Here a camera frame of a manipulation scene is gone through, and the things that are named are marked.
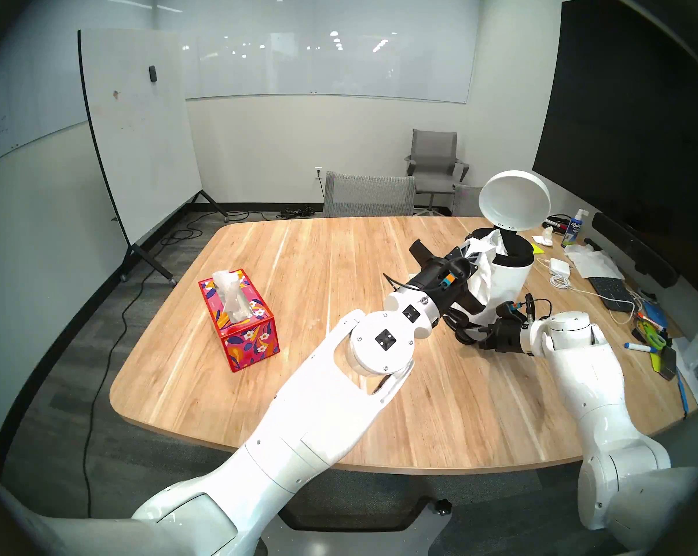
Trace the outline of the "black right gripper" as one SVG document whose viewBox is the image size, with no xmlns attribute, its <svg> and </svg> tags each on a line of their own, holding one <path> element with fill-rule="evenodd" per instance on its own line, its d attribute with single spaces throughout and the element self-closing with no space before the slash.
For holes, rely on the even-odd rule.
<svg viewBox="0 0 698 556">
<path fill-rule="evenodd" d="M 461 344 L 474 345 L 480 342 L 483 350 L 499 353 L 529 354 L 530 320 L 526 317 L 498 318 L 490 325 L 480 328 L 461 329 Z"/>
</svg>

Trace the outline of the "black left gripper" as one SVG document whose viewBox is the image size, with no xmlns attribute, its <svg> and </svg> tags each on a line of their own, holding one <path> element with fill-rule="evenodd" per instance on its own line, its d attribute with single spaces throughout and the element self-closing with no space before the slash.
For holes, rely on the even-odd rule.
<svg viewBox="0 0 698 556">
<path fill-rule="evenodd" d="M 471 254 L 469 250 L 469 246 L 457 246 L 446 256 L 438 257 L 420 239 L 410 245 L 410 254 L 421 270 L 411 278 L 409 285 L 425 293 L 440 315 L 446 314 L 454 305 L 472 315 L 484 309 L 483 303 L 475 298 L 468 285 L 468 280 L 480 268 L 480 254 Z"/>
</svg>

